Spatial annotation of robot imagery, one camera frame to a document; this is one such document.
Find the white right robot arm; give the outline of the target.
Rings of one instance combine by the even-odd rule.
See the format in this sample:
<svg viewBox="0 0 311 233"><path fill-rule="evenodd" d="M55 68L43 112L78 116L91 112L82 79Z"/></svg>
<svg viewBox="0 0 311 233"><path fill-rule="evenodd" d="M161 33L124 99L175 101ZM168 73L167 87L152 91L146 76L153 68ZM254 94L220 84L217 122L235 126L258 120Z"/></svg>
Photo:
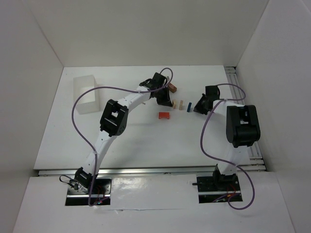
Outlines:
<svg viewBox="0 0 311 233"><path fill-rule="evenodd" d="M200 136L200 147L205 156L218 161L213 171L215 184L231 183L236 180L237 169L242 156L247 153L249 147L260 139L260 126L257 110L254 105L241 105L235 101L246 98L222 99L219 87L223 84L209 85L205 87L205 93L194 107L194 111L207 116ZM225 135L229 143L227 155L217 158L209 155L203 148L205 129L212 116L225 117Z"/></svg>

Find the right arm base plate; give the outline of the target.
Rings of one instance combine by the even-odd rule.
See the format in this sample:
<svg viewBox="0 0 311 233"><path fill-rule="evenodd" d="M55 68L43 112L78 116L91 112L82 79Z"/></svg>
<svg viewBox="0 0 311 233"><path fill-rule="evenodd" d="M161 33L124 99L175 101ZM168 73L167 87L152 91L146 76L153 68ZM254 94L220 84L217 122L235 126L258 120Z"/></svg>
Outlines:
<svg viewBox="0 0 311 233"><path fill-rule="evenodd" d="M197 188L199 203L227 202L229 198L233 202L242 201L237 176L225 182L216 181L213 176L197 176L192 185Z"/></svg>

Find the red arch wood block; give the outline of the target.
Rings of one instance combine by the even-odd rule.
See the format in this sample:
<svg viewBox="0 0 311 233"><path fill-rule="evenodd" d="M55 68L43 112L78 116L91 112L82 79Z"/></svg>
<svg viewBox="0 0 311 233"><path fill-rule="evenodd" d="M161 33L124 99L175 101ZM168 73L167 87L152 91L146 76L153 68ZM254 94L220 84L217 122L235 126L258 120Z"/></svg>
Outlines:
<svg viewBox="0 0 311 233"><path fill-rule="evenodd" d="M170 113L169 112L159 112L158 113L158 119L170 119Z"/></svg>

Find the brown balloon wood block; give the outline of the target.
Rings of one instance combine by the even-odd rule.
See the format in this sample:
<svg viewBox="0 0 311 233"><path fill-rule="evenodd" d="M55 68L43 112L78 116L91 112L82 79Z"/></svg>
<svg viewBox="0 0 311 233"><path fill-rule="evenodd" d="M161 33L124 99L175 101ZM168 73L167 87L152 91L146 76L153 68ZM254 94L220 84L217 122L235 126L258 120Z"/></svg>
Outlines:
<svg viewBox="0 0 311 233"><path fill-rule="evenodd" d="M171 83L168 85L168 88L169 88L169 91L172 93L175 93L177 91L177 87Z"/></svg>

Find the blue wood block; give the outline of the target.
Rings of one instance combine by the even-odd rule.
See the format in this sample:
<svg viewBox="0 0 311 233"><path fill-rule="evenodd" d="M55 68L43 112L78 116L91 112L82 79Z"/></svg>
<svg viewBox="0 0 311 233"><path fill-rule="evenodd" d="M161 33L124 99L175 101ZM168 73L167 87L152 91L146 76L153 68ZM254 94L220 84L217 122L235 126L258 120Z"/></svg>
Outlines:
<svg viewBox="0 0 311 233"><path fill-rule="evenodd" d="M188 113L191 111L191 105L192 105L192 103L189 102L189 103L188 103L188 106L187 106L187 112L188 112Z"/></svg>

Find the natural long wood block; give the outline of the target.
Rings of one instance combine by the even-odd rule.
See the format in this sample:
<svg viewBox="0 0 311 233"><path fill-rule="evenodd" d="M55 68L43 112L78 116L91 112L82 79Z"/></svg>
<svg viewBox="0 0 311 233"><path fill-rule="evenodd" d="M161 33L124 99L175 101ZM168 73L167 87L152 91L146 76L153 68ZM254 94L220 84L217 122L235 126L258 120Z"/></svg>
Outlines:
<svg viewBox="0 0 311 233"><path fill-rule="evenodd" d="M179 108L178 108L178 109L179 109L180 111L183 110L183 100L180 101L180 103L179 103Z"/></svg>

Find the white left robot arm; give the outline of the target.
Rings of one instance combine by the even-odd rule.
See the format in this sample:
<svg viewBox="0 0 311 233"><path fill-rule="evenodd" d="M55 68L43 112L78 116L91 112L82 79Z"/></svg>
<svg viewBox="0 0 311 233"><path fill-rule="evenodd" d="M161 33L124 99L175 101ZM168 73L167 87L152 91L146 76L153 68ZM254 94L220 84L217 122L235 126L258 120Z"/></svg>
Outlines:
<svg viewBox="0 0 311 233"><path fill-rule="evenodd" d="M99 173L100 164L103 161L109 147L113 141L126 129L128 115L140 104L151 98L156 98L157 103L163 106L172 106L169 96L169 84L172 81L163 76L161 72L155 73L151 79L141 82L135 90L124 88L99 86L84 92L75 101L71 111L71 120L77 133L91 147L92 152L87 156L86 162L75 172L75 181L92 193L95 179ZM98 89L114 89L128 92L129 95L119 100L110 99L107 101L100 119L100 131L95 144L90 143L86 137L78 130L74 121L74 109L78 101L86 94Z"/></svg>

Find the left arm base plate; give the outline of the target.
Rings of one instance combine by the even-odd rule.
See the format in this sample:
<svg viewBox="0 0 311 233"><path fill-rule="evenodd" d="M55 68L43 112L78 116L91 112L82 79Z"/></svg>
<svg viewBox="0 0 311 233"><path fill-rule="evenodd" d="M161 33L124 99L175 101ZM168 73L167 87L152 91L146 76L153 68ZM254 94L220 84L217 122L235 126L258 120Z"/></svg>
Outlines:
<svg viewBox="0 0 311 233"><path fill-rule="evenodd" d="M66 182L68 185L66 206L88 206L89 193L86 188L73 179ZM110 205L112 179L97 179L91 193L90 204Z"/></svg>

